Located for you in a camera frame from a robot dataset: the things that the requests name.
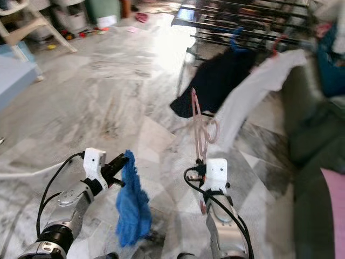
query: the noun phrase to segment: white cable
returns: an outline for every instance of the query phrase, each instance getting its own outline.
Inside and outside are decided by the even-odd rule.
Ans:
[[[42,169],[40,171],[33,172],[33,173],[18,173],[18,174],[16,174],[16,173],[3,173],[3,174],[0,173],[0,180],[14,180],[14,179],[18,179],[18,178],[35,177],[35,176],[38,176],[38,175],[49,173],[50,171],[55,171],[62,164],[63,164],[63,162],[58,163],[56,165],[53,165],[51,167]]]

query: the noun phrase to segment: pink cable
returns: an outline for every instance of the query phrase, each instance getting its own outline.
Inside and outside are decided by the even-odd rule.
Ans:
[[[206,159],[206,152],[207,152],[207,146],[208,143],[214,144],[219,135],[219,125],[218,122],[215,121],[214,119],[211,119],[209,122],[210,124],[214,124],[216,127],[216,134],[212,138],[210,136],[210,133],[207,130],[207,121],[203,121],[201,111],[200,111],[200,105],[198,101],[198,96],[196,95],[196,91],[194,88],[192,88],[191,91],[191,97],[192,97],[192,110],[193,110],[193,121],[194,121],[194,137],[195,137],[195,149],[196,149],[196,158],[204,161]],[[202,145],[202,140],[201,140],[201,133],[204,134],[204,145]]]

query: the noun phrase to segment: white cloth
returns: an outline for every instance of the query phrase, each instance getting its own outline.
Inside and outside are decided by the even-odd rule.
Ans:
[[[279,91],[295,66],[306,63],[303,50],[286,51],[265,60],[225,99],[215,116],[220,126],[217,144],[232,147],[249,112],[269,93]]]
[[[345,0],[339,9],[337,32],[333,43],[333,51],[338,54],[345,53]]]

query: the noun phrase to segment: black cloth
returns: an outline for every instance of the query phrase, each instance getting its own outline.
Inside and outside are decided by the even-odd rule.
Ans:
[[[170,104],[171,109],[180,117],[192,117],[191,89],[194,88],[201,111],[216,113],[227,95],[249,75],[255,59],[253,50],[235,52],[229,48],[205,61],[184,93]]]

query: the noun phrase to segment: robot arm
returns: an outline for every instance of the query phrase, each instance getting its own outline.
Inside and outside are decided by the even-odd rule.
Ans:
[[[87,148],[84,169],[87,178],[77,182],[59,195],[58,204],[37,241],[30,245],[19,259],[66,259],[68,250],[81,231],[82,220],[94,197],[105,192],[112,184],[125,183],[114,175],[127,163],[120,154],[105,165],[106,152]]]
[[[197,171],[198,174],[187,176],[188,171]],[[233,208],[231,198],[224,195],[226,188],[230,186],[227,183],[227,161],[207,159],[206,164],[201,163],[195,168],[187,169],[184,176],[189,186],[203,194],[201,199],[205,203],[205,210],[202,205],[201,209],[202,212],[207,212],[206,225],[211,235],[213,259],[249,259],[249,244],[237,224],[245,230],[246,226]],[[199,181],[200,188],[193,186],[191,181]],[[233,218],[210,197],[218,200]],[[178,259],[196,257],[191,254],[180,254]]]

